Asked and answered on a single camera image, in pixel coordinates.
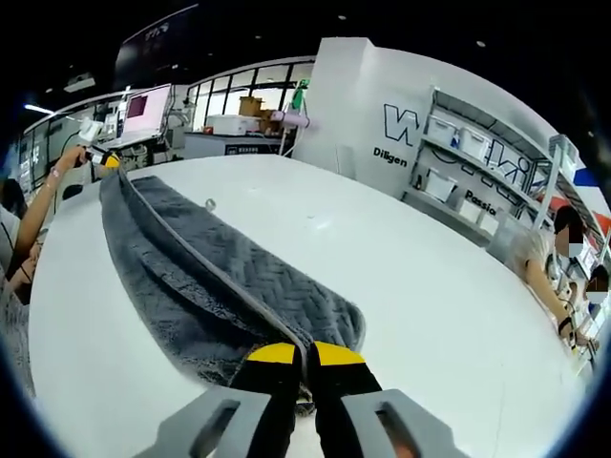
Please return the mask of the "person's left hand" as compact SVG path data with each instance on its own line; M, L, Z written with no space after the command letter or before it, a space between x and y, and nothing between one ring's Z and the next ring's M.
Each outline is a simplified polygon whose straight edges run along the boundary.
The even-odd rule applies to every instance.
M65 175L69 170L79 167L87 162L86 148L81 145L76 145L68 149L62 154L59 160L51 168L50 174L55 177Z

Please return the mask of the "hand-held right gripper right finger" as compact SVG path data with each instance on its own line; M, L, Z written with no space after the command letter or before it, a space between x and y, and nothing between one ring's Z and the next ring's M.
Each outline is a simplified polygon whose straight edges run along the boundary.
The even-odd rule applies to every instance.
M316 342L307 368L326 457L465 455L448 425L401 390L383 389L360 354Z

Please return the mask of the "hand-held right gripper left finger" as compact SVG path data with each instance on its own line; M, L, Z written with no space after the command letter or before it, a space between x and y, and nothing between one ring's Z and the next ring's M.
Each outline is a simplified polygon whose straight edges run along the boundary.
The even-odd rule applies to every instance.
M292 343L258 348L229 386L213 386L159 426L161 457L284 457L302 359Z

